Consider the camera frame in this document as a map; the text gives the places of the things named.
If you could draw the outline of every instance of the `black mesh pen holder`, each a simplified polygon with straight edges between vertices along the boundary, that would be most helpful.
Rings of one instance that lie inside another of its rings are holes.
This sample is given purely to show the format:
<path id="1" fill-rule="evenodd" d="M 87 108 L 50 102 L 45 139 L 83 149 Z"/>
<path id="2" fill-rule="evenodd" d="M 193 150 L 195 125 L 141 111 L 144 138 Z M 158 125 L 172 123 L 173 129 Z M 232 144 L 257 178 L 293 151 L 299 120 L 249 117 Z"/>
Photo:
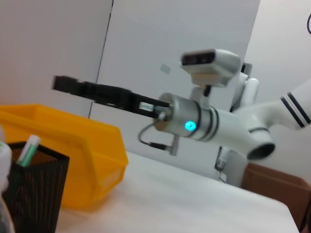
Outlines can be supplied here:
<path id="1" fill-rule="evenodd" d="M 25 144 L 9 144 L 15 162 Z M 41 145 L 28 167 L 12 163 L 3 197 L 16 233 L 55 232 L 68 165 L 68 157 Z"/>

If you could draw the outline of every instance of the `marker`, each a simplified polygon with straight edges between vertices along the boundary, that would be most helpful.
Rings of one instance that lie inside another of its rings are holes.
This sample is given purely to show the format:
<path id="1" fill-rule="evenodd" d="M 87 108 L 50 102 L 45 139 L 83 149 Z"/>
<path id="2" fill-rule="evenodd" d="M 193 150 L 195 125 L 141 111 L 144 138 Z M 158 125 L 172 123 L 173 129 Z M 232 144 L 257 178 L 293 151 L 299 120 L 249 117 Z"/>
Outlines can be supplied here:
<path id="1" fill-rule="evenodd" d="M 28 138 L 28 141 L 21 152 L 17 164 L 21 165 L 23 167 L 28 166 L 31 162 L 31 159 L 33 158 L 41 139 L 36 135 L 31 135 Z"/>

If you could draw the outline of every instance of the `glowing blue light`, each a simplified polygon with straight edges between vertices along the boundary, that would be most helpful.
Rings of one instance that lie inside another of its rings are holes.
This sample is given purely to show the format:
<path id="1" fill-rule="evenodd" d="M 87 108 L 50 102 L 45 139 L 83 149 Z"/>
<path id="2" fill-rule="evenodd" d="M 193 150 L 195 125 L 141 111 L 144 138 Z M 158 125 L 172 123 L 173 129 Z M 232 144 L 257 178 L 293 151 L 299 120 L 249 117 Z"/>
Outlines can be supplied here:
<path id="1" fill-rule="evenodd" d="M 185 123 L 185 129 L 186 129 L 186 130 L 194 131 L 195 128 L 196 128 L 196 124 L 195 124 L 193 121 L 190 120 L 190 121 L 187 121 L 187 122 Z"/>

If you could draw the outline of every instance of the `yellow plastic bin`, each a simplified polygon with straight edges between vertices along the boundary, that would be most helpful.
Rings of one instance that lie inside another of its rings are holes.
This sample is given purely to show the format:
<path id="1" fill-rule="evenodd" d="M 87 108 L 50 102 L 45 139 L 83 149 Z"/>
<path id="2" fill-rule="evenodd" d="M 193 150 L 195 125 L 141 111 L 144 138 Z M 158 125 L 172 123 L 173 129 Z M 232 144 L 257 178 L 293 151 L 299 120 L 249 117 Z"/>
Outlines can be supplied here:
<path id="1" fill-rule="evenodd" d="M 101 200 L 123 179 L 128 160 L 117 127 L 38 104 L 0 106 L 0 125 L 7 143 L 35 134 L 43 146 L 70 157 L 64 207 Z"/>

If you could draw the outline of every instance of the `table surface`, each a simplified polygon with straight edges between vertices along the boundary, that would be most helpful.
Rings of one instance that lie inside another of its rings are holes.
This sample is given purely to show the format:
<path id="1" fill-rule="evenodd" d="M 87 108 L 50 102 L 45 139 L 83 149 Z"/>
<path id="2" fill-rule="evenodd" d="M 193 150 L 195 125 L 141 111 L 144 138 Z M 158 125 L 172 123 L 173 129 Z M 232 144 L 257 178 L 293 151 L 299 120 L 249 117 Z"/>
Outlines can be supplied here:
<path id="1" fill-rule="evenodd" d="M 124 180 L 96 210 L 62 209 L 57 233 L 297 233 L 276 201 L 127 153 Z"/>

